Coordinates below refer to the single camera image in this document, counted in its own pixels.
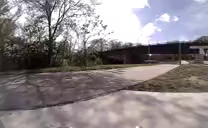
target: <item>lawn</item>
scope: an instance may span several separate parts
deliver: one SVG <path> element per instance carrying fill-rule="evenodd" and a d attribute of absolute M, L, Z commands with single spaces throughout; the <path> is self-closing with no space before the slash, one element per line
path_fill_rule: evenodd
<path fill-rule="evenodd" d="M 63 66 L 63 67 L 35 69 L 35 70 L 30 70 L 30 71 L 31 72 L 35 72 L 35 73 L 43 73 L 43 72 L 71 72 L 71 71 L 86 71 L 86 70 L 105 70 L 105 69 L 129 68 L 129 67 L 138 67 L 138 66 L 150 66 L 150 64 L 96 65 L 96 66 L 88 66 L 88 67 Z"/>
<path fill-rule="evenodd" d="M 208 66 L 182 65 L 128 89 L 153 92 L 208 92 Z"/>

